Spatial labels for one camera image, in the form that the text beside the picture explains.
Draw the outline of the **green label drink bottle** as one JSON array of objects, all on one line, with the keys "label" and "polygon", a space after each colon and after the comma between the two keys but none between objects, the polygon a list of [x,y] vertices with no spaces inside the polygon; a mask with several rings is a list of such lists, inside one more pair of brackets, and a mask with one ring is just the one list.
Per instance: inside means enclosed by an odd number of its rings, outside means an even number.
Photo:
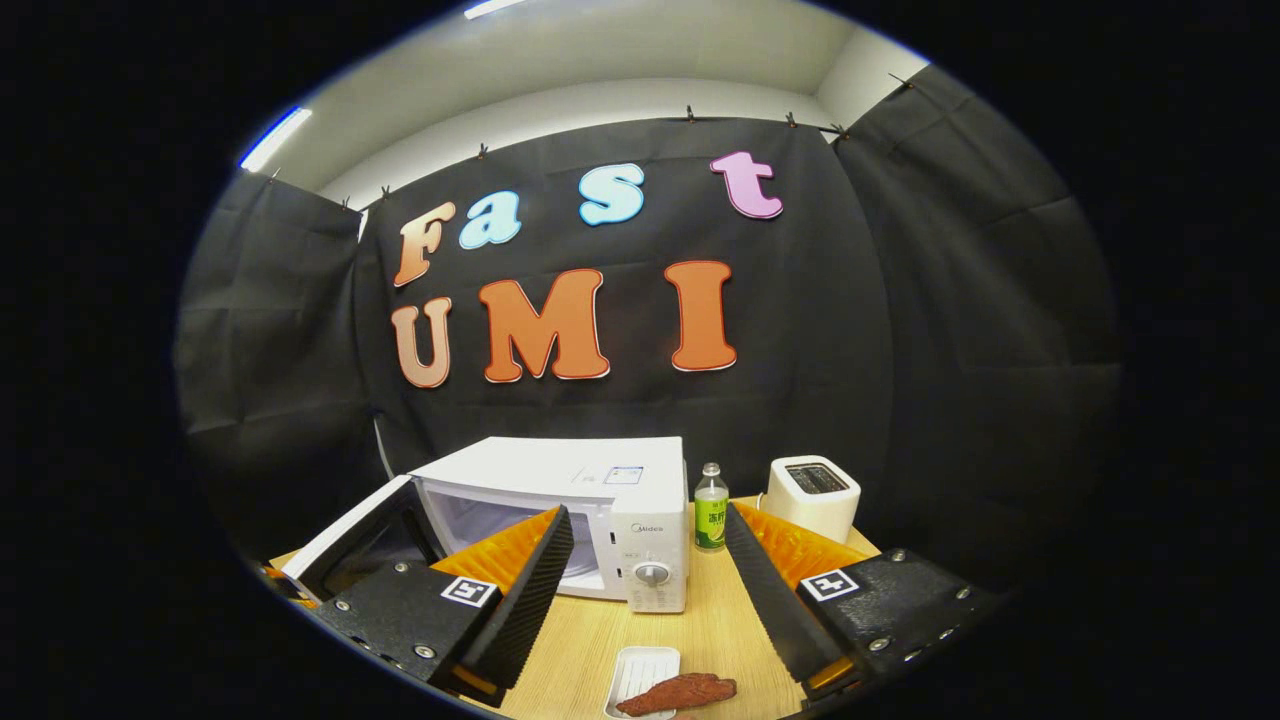
[{"label": "green label drink bottle", "polygon": [[721,465],[705,462],[701,479],[692,493],[694,544],[699,551],[716,552],[724,547],[724,519],[730,497]]}]

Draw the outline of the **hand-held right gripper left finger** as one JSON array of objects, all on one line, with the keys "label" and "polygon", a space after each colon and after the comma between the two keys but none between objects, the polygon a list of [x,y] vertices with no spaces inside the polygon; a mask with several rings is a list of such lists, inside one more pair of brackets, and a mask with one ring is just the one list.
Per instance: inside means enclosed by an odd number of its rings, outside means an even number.
[{"label": "hand-held right gripper left finger", "polygon": [[500,707],[575,547],[557,505],[435,562],[401,561],[316,605],[316,619],[434,689]]}]

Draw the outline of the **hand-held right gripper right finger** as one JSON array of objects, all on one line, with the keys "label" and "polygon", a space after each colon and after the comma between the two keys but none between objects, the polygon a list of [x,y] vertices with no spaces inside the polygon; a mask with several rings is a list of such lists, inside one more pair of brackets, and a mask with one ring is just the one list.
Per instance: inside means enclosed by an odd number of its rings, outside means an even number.
[{"label": "hand-held right gripper right finger", "polygon": [[918,553],[865,553],[746,503],[727,507],[724,542],[805,708],[892,684],[1004,606]]}]

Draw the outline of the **white toaster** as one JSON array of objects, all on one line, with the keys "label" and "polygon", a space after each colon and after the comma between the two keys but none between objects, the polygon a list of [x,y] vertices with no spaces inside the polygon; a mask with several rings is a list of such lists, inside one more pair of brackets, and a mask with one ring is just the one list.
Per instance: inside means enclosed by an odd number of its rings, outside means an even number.
[{"label": "white toaster", "polygon": [[827,457],[778,457],[769,465],[760,509],[836,543],[845,543],[854,525],[861,487]]}]

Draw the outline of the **white microwave oven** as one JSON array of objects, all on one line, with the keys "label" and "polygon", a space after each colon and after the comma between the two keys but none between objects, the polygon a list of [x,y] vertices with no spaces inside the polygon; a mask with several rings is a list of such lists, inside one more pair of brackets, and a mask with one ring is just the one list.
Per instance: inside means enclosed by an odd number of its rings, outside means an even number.
[{"label": "white microwave oven", "polygon": [[558,591],[680,614],[689,575],[689,484],[678,437],[490,437],[394,477],[297,551],[285,577],[308,598],[346,588],[343,561],[402,532],[443,559],[563,507],[573,547]]}]

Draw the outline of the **reddish brown meat slice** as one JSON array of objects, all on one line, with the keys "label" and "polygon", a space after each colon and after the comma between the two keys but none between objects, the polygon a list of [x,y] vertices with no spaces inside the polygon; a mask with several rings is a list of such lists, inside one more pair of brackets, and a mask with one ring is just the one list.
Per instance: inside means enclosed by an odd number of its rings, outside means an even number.
[{"label": "reddish brown meat slice", "polygon": [[620,701],[614,707],[628,717],[641,717],[667,711],[684,711],[733,698],[737,682],[714,673],[685,673],[658,682],[650,689]]}]

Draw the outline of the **white plastic tray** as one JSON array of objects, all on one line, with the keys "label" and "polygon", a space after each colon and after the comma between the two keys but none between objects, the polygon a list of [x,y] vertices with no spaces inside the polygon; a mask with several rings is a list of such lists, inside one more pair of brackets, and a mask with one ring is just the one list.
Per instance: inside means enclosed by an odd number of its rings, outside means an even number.
[{"label": "white plastic tray", "polygon": [[623,701],[649,692],[654,685],[677,676],[681,653],[673,647],[628,646],[614,659],[614,669],[602,712],[609,720],[671,720],[675,710],[631,716],[618,710]]}]

